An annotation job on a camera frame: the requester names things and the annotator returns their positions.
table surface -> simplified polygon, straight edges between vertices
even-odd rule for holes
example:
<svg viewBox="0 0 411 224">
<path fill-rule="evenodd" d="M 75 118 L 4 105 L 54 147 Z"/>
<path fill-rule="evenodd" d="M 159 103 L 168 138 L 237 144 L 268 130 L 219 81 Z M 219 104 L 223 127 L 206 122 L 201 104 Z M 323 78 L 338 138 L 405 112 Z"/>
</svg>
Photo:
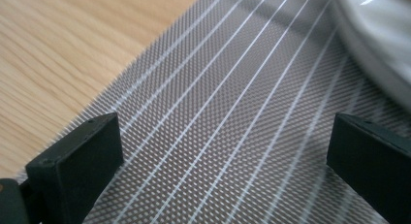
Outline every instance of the table surface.
<svg viewBox="0 0 411 224">
<path fill-rule="evenodd" d="M 195 0 L 0 0 L 0 177 L 15 176 Z"/>
</svg>

grid pattern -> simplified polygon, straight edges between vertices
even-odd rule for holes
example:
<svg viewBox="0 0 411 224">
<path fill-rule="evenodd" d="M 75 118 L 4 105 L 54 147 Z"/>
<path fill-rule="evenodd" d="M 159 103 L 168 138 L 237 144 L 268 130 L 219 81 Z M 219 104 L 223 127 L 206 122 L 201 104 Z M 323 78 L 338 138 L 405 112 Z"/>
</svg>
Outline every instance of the grid pattern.
<svg viewBox="0 0 411 224">
<path fill-rule="evenodd" d="M 386 223 L 325 164 L 333 116 L 406 138 L 411 118 L 331 2 L 199 0 L 61 133 L 119 114 L 125 163 L 85 222 Z"/>
</svg>

white plate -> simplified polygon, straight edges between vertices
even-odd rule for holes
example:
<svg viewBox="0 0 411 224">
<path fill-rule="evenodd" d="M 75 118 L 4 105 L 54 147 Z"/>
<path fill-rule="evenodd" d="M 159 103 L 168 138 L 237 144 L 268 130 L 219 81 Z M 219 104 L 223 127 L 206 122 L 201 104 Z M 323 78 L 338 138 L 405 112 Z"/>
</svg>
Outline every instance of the white plate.
<svg viewBox="0 0 411 224">
<path fill-rule="evenodd" d="M 333 10 L 364 72 L 411 112 L 411 1 L 334 0 Z"/>
</svg>

white line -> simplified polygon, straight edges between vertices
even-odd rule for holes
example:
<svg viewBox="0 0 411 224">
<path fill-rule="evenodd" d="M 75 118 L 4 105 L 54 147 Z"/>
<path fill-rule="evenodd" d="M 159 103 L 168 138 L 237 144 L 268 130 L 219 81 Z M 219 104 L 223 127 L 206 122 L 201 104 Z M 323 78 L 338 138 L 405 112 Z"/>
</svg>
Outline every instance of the white line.
<svg viewBox="0 0 411 224">
<path fill-rule="evenodd" d="M 260 37 L 260 35 L 264 32 L 264 30 L 266 29 L 266 27 L 269 25 L 269 23 L 271 22 L 271 20 L 275 17 L 275 15 L 277 14 L 277 12 L 281 9 L 281 7 L 285 4 L 287 0 L 284 0 L 282 2 L 282 4 L 278 7 L 278 9 L 274 12 L 274 14 L 269 18 L 269 21 L 266 23 L 266 25 L 263 27 L 263 29 L 260 31 L 260 33 L 257 35 L 257 37 L 254 39 L 253 44 L 255 41 L 257 41 L 257 39 Z M 204 152 L 208 149 L 209 145 L 211 144 L 211 142 L 214 140 L 214 137 L 218 134 L 218 132 L 220 131 L 220 129 L 222 128 L 222 126 L 224 125 L 224 123 L 226 122 L 226 120 L 228 119 L 228 117 L 231 115 L 231 113 L 233 112 L 234 108 L 236 107 L 237 103 L 239 102 L 239 100 L 242 98 L 242 96 L 245 94 L 245 91 L 248 89 L 248 87 L 251 85 L 251 83 L 254 81 L 255 78 L 257 78 L 257 76 L 260 74 L 260 71 L 264 68 L 264 66 L 266 65 L 267 61 L 269 60 L 269 57 L 272 55 L 272 53 L 275 51 L 275 49 L 278 47 L 279 43 L 281 42 L 282 38 L 279 39 L 277 41 L 277 43 L 275 44 L 273 50 L 271 51 L 271 53 L 269 53 L 269 55 L 266 57 L 266 60 L 263 62 L 263 64 L 260 66 L 260 68 L 257 70 L 256 74 L 254 75 L 254 77 L 251 79 L 251 81 L 247 84 L 247 86 L 244 88 L 244 90 L 242 91 L 241 95 L 238 97 L 236 103 L 234 106 L 232 106 L 232 108 L 229 110 L 229 112 L 227 113 L 227 115 L 224 117 L 223 121 L 220 123 L 220 125 L 217 127 L 217 129 L 214 131 L 214 133 L 211 135 L 211 137 L 208 139 L 207 143 L 205 144 L 205 146 L 202 148 L 202 150 L 200 151 L 200 153 L 196 156 L 195 160 L 191 163 L 189 169 L 185 172 L 184 176 L 181 178 L 181 180 L 179 181 L 178 185 L 174 188 L 173 192 L 169 195 L 168 199 L 166 200 L 166 202 L 161 206 L 161 208 L 158 210 L 157 214 L 155 215 L 155 217 L 151 220 L 151 223 L 154 223 L 157 218 L 161 215 L 161 213 L 163 212 L 163 210 L 167 207 L 167 205 L 169 204 L 170 200 L 174 197 L 175 193 L 177 192 L 177 190 L 179 189 L 179 187 L 181 186 L 181 184 L 185 181 L 185 179 L 188 177 L 188 175 L 190 175 L 191 171 L 195 168 L 195 165 L 197 164 L 198 161 L 200 161 L 200 158 L 203 156 Z"/>
<path fill-rule="evenodd" d="M 324 55 L 324 53 L 325 53 L 325 51 L 326 51 L 326 48 L 329 46 L 331 40 L 333 39 L 333 37 L 334 37 L 334 35 L 335 35 L 335 32 L 336 32 L 336 28 L 335 28 L 335 30 L 332 32 L 331 36 L 329 37 L 329 40 L 328 40 L 327 43 L 326 43 L 326 47 L 325 47 L 324 50 L 322 51 L 321 57 L 323 57 L 323 55 Z M 293 175 L 293 172 L 294 172 L 294 170 L 296 169 L 296 166 L 297 166 L 297 164 L 299 163 L 300 158 L 302 157 L 302 153 L 303 153 L 306 145 L 308 144 L 309 139 L 311 138 L 312 132 L 314 131 L 315 126 L 317 125 L 317 122 L 318 122 L 318 120 L 320 119 L 320 117 L 321 117 L 321 115 L 322 115 L 322 113 L 323 113 L 323 110 L 324 110 L 324 108 L 326 107 L 326 104 L 327 104 L 327 102 L 328 102 L 329 99 L 330 99 L 330 96 L 331 96 L 332 91 L 333 91 L 333 89 L 334 89 L 334 87 L 335 87 L 336 81 L 338 80 L 338 78 L 339 78 L 339 76 L 340 76 L 340 74 L 341 74 L 342 67 L 343 67 L 343 65 L 341 65 L 341 67 L 338 68 L 338 71 L 337 71 L 336 74 L 332 77 L 332 82 L 331 82 L 330 86 L 329 86 L 328 89 L 327 89 L 326 95 L 324 96 L 323 100 L 321 101 L 320 107 L 318 108 L 317 112 L 315 113 L 314 118 L 312 119 L 312 121 L 311 121 L 311 123 L 310 123 L 310 125 L 309 125 L 309 127 L 308 127 L 308 130 L 307 130 L 307 132 L 305 133 L 304 138 L 302 139 L 302 142 L 301 142 L 301 144 L 300 144 L 300 147 L 299 147 L 299 149 L 298 149 L 298 151 L 297 151 L 297 153 L 296 153 L 296 156 L 294 156 L 294 158 L 293 158 L 293 161 L 292 161 L 292 163 L 291 163 L 290 168 L 289 168 L 288 171 L 287 171 L 287 174 L 284 176 L 283 180 L 281 181 L 281 185 L 280 185 L 279 188 L 278 188 L 277 193 L 274 195 L 274 200 L 272 201 L 271 206 L 269 207 L 269 212 L 268 212 L 268 213 L 269 213 L 269 218 L 270 218 L 271 216 L 273 216 L 273 213 L 274 213 L 274 211 L 275 211 L 275 209 L 276 209 L 276 207 L 277 207 L 278 202 L 279 202 L 280 199 L 281 199 L 281 196 L 282 196 L 282 194 L 283 194 L 283 192 L 284 192 L 284 190 L 285 190 L 285 187 L 287 186 L 288 182 L 290 181 L 290 178 L 291 178 L 291 176 Z"/>
<path fill-rule="evenodd" d="M 139 152 L 148 144 L 148 141 L 154 136 L 154 134 L 158 131 L 158 129 L 163 125 L 163 123 L 169 118 L 169 116 L 173 113 L 176 109 L 178 104 L 185 98 L 185 96 L 189 93 L 189 91 L 194 87 L 194 85 L 200 80 L 203 74 L 208 70 L 208 68 L 212 65 L 212 63 L 216 60 L 216 58 L 220 55 L 220 53 L 227 47 L 227 45 L 231 42 L 231 40 L 237 35 L 237 33 L 242 29 L 245 25 L 246 21 L 251 17 L 251 14 L 248 18 L 238 27 L 236 32 L 233 33 L 232 37 L 226 42 L 226 44 L 214 55 L 214 57 L 208 62 L 202 72 L 196 77 L 196 79 L 190 84 L 190 86 L 184 91 L 181 97 L 174 103 L 174 105 L 168 110 L 168 112 L 163 116 L 160 122 L 154 127 L 154 129 L 148 134 L 148 136 L 142 141 L 142 145 L 140 145 L 132 155 L 125 160 L 124 164 L 120 168 L 120 170 L 114 175 L 114 178 L 110 181 L 108 186 L 106 186 L 105 190 L 102 192 L 100 196 L 106 194 L 107 190 L 111 187 L 112 184 L 120 177 L 120 175 L 127 169 L 127 166 L 133 161 L 133 159 L 139 154 Z"/>
<path fill-rule="evenodd" d="M 262 0 L 260 2 L 260 4 L 249 14 L 248 18 L 244 21 L 243 24 L 245 24 L 245 22 L 253 15 L 253 13 L 258 9 L 258 7 L 264 2 L 264 0 Z M 224 84 L 224 82 L 228 79 L 228 77 L 230 76 L 230 74 L 235 70 L 235 68 L 237 67 L 237 65 L 239 64 L 239 62 L 242 60 L 242 58 L 245 56 L 245 54 L 252 48 L 252 46 L 254 45 L 254 43 L 256 42 L 257 38 L 260 35 L 258 35 L 256 37 L 256 39 L 254 39 L 254 41 L 250 44 L 250 46 L 248 46 L 248 48 L 246 49 L 246 51 L 242 54 L 242 56 L 239 58 L 239 60 L 237 61 L 237 63 L 233 66 L 233 68 L 231 69 L 231 71 L 227 74 L 227 76 L 220 82 L 220 84 L 217 86 L 217 88 L 214 90 L 214 92 L 211 94 L 211 96 L 207 99 L 207 101 L 204 103 L 204 105 L 202 106 L 202 108 L 197 112 L 197 114 L 194 116 L 194 118 L 190 121 L 190 123 L 186 126 L 186 128 L 184 129 L 184 131 L 180 134 L 180 136 L 177 138 L 177 140 L 174 142 L 174 144 L 170 147 L 170 149 L 167 151 L 167 153 L 165 154 L 165 156 L 161 159 L 160 163 L 156 165 L 155 169 L 150 173 L 150 175 L 148 176 L 148 178 L 144 181 L 144 183 L 142 184 L 142 186 L 139 188 L 139 190 L 133 195 L 132 199 L 127 203 L 126 207 L 124 207 L 124 209 L 120 212 L 120 214 L 117 216 L 117 218 L 115 219 L 114 222 L 118 221 L 122 215 L 124 215 L 124 213 L 127 211 L 127 209 L 129 208 L 130 205 L 132 205 L 134 203 L 134 201 L 137 199 L 137 197 L 140 195 L 140 193 L 142 192 L 142 190 L 147 186 L 147 184 L 151 181 L 151 179 L 154 177 L 154 175 L 157 173 L 157 171 L 160 169 L 160 167 L 163 165 L 163 163 L 166 161 L 166 159 L 168 158 L 168 156 L 171 154 L 171 152 L 176 148 L 177 144 L 181 141 L 181 139 L 185 136 L 185 134 L 188 132 L 188 130 L 191 128 L 191 126 L 195 123 L 195 121 L 197 120 L 197 118 L 202 114 L 202 112 L 206 109 L 206 106 L 208 105 L 209 102 L 211 102 L 211 100 L 214 98 L 214 96 L 217 94 L 218 90 L 222 87 L 222 85 Z"/>
<path fill-rule="evenodd" d="M 184 31 L 184 33 L 178 37 L 178 39 L 169 47 L 166 49 L 166 51 L 160 56 L 158 60 L 154 64 L 150 66 L 150 68 L 139 78 L 137 79 L 130 88 L 127 89 L 125 94 L 120 97 L 111 107 L 109 112 L 114 112 L 117 110 L 117 108 L 125 101 L 128 99 L 128 97 L 133 93 L 133 91 L 142 83 L 143 80 L 145 80 L 151 72 L 154 71 L 155 68 L 160 65 L 164 61 L 164 59 L 175 49 L 178 44 L 184 40 L 184 38 L 190 34 L 190 32 L 208 15 L 208 13 L 217 5 L 217 3 L 220 2 L 220 0 L 215 0 L 206 10 L 203 12 L 203 14 L 195 21 L 193 22 L 188 29 Z"/>
<path fill-rule="evenodd" d="M 384 112 L 384 107 L 385 107 L 386 102 L 387 102 L 386 96 L 381 96 L 380 100 L 377 103 L 377 107 L 374 111 L 374 114 L 372 115 L 372 118 L 371 118 L 373 121 L 377 121 L 381 118 L 381 115 Z"/>
<path fill-rule="evenodd" d="M 320 17 L 322 16 L 322 14 L 324 13 L 324 10 L 327 8 L 327 6 L 329 5 L 329 3 L 324 7 L 323 11 L 317 16 L 317 19 L 315 20 L 315 22 L 313 23 L 313 25 L 311 26 L 309 32 L 306 35 L 306 38 L 304 39 L 304 41 L 301 43 L 299 50 L 295 53 L 294 58 L 297 57 L 298 53 L 300 52 L 300 50 L 302 49 L 302 46 L 304 45 L 305 41 L 308 39 L 309 35 L 311 34 L 313 28 L 315 27 L 315 25 L 317 24 L 317 22 L 319 21 Z M 249 188 L 251 187 L 251 184 L 254 182 L 254 179 L 256 178 L 257 174 L 259 173 L 259 171 L 261 170 L 261 168 L 263 167 L 266 159 L 269 156 L 269 153 L 271 152 L 273 146 L 275 145 L 277 139 L 279 138 L 280 133 L 282 132 L 282 129 L 285 127 L 285 124 L 287 123 L 289 117 L 291 116 L 292 111 L 294 110 L 295 106 L 297 105 L 298 100 L 300 99 L 300 96 L 302 95 L 303 91 L 305 90 L 312 73 L 314 73 L 315 69 L 317 68 L 317 65 L 320 61 L 320 59 L 322 58 L 322 54 L 320 53 L 319 57 L 317 58 L 316 62 L 314 63 L 314 66 L 311 69 L 310 72 L 310 76 L 307 77 L 307 79 L 305 80 L 303 86 L 301 87 L 296 99 L 294 100 L 291 108 L 288 110 L 288 112 L 286 113 L 284 119 L 282 120 L 277 132 L 275 133 L 273 139 L 271 140 L 271 143 L 269 144 L 269 147 L 267 148 L 265 154 L 263 155 L 262 159 L 260 160 L 256 170 L 254 171 L 253 175 L 251 176 L 251 178 L 248 180 L 246 187 L 243 189 L 243 192 L 241 193 L 235 207 L 233 208 L 233 211 L 229 214 L 228 219 L 226 220 L 226 222 L 231 222 L 231 220 L 234 218 L 237 209 L 239 207 L 239 205 L 242 203 L 243 198 L 245 197 L 245 195 L 248 193 Z"/>
<path fill-rule="evenodd" d="M 380 215 L 380 213 L 378 213 L 377 211 L 374 211 L 374 215 L 372 217 L 372 224 L 380 224 L 383 222 L 383 217 Z"/>
<path fill-rule="evenodd" d="M 238 0 L 235 5 L 226 13 L 226 15 L 220 19 L 220 21 L 214 26 L 214 28 L 205 36 L 204 39 L 190 52 L 190 54 L 185 58 L 185 60 L 178 65 L 178 68 L 173 71 L 173 73 L 167 78 L 165 82 L 161 84 L 159 88 L 155 91 L 153 95 L 145 102 L 145 104 L 131 117 L 131 119 L 121 128 L 121 133 L 126 132 L 132 124 L 137 120 L 137 118 L 142 114 L 142 112 L 151 104 L 151 102 L 157 98 L 157 96 L 163 91 L 163 89 L 174 79 L 174 77 L 184 68 L 185 64 L 191 60 L 191 57 L 197 53 L 198 50 L 206 43 L 206 41 L 214 34 L 215 31 L 223 24 L 224 20 L 236 9 L 238 4 L 242 0 Z"/>
<path fill-rule="evenodd" d="M 361 79 L 356 85 L 356 89 L 353 92 L 353 96 L 351 97 L 350 102 L 348 103 L 349 105 L 345 112 L 351 113 L 353 111 L 354 107 L 357 104 L 358 97 L 360 95 L 361 89 L 363 88 L 363 85 L 364 85 L 364 79 Z M 325 176 L 326 176 L 326 167 L 323 169 L 323 171 L 320 173 L 320 175 L 317 177 L 314 183 L 314 186 L 313 186 L 314 188 L 309 195 L 307 205 L 303 209 L 303 214 L 300 217 L 300 224 L 307 223 L 307 219 L 309 215 L 311 214 L 312 208 L 315 204 L 315 200 L 318 197 L 318 193 L 320 191 L 321 185 L 324 182 Z"/>
<path fill-rule="evenodd" d="M 342 199 L 342 204 L 341 208 L 338 211 L 338 214 L 336 215 L 336 219 L 334 220 L 333 223 L 335 224 L 341 224 L 345 217 L 347 216 L 348 210 L 351 206 L 351 201 L 353 200 L 354 197 L 354 191 L 350 186 L 347 185 L 347 191 L 345 192 L 344 198 Z"/>
<path fill-rule="evenodd" d="M 292 20 L 292 22 L 290 23 L 290 25 L 288 26 L 291 27 L 291 25 L 293 24 L 293 22 L 297 19 L 297 17 L 300 15 L 300 12 L 303 10 L 303 8 L 305 7 L 305 5 L 308 3 L 309 0 L 306 0 L 305 3 L 302 5 L 302 7 L 300 8 L 299 12 L 296 14 L 296 16 L 294 17 L 294 19 Z M 230 158 L 228 159 L 228 161 L 226 162 L 226 164 L 224 165 L 223 169 L 220 171 L 219 175 L 217 176 L 217 178 L 215 179 L 215 181 L 212 183 L 212 185 L 210 186 L 210 188 L 208 189 L 208 191 L 206 192 L 205 196 L 203 197 L 201 203 L 199 204 L 199 206 L 196 208 L 196 211 L 193 213 L 193 215 L 190 218 L 190 223 L 192 223 L 196 216 L 200 213 L 200 210 L 203 208 L 203 206 L 206 203 L 206 200 L 208 199 L 208 197 L 211 195 L 211 192 L 213 191 L 213 189 L 215 188 L 215 186 L 217 185 L 217 183 L 219 182 L 219 180 L 221 179 L 222 175 L 225 174 L 226 170 L 228 169 L 228 167 L 230 166 L 231 162 L 233 161 L 233 159 L 235 158 L 237 152 L 239 151 L 240 147 L 242 146 L 243 142 L 245 141 L 245 138 L 247 137 L 247 135 L 249 134 L 249 132 L 251 131 L 251 129 L 253 128 L 254 124 L 256 123 L 257 119 L 259 118 L 260 114 L 263 112 L 264 108 L 266 107 L 267 103 L 269 102 L 269 99 L 272 97 L 272 95 L 274 94 L 275 90 L 277 89 L 277 87 L 279 86 L 279 84 L 281 83 L 281 81 L 283 80 L 283 78 L 285 77 L 286 73 L 288 72 L 288 70 L 290 69 L 291 65 L 293 64 L 294 60 L 296 59 L 297 55 L 300 53 L 300 50 L 302 49 L 302 46 L 305 44 L 306 40 L 308 39 L 308 37 L 310 36 L 314 26 L 317 24 L 319 18 L 316 19 L 316 21 L 313 23 L 313 25 L 311 26 L 311 28 L 309 29 L 309 31 L 307 32 L 307 35 L 305 36 L 305 38 L 303 39 L 303 41 L 301 42 L 299 48 L 297 49 L 296 53 L 293 55 L 292 59 L 290 60 L 289 64 L 287 65 L 287 67 L 285 68 L 284 72 L 282 73 L 281 77 L 279 78 L 279 80 L 277 81 L 276 85 L 274 86 L 273 90 L 271 91 L 270 95 L 268 96 L 268 98 L 266 99 L 265 103 L 263 104 L 263 106 L 260 108 L 259 113 L 256 115 L 256 117 L 254 118 L 254 120 L 252 121 L 251 125 L 249 126 L 249 128 L 246 131 L 246 134 L 243 136 L 243 138 L 240 140 L 240 142 L 237 144 L 236 148 L 234 149 L 233 153 L 230 155 Z"/>
</svg>

wood grain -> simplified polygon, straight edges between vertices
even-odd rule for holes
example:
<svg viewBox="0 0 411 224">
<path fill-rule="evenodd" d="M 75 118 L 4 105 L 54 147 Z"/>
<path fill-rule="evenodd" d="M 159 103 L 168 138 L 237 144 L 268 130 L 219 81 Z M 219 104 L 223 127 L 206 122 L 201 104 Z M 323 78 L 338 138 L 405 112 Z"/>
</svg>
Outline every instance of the wood grain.
<svg viewBox="0 0 411 224">
<path fill-rule="evenodd" d="M 0 177 L 13 177 L 195 0 L 0 0 Z"/>
</svg>

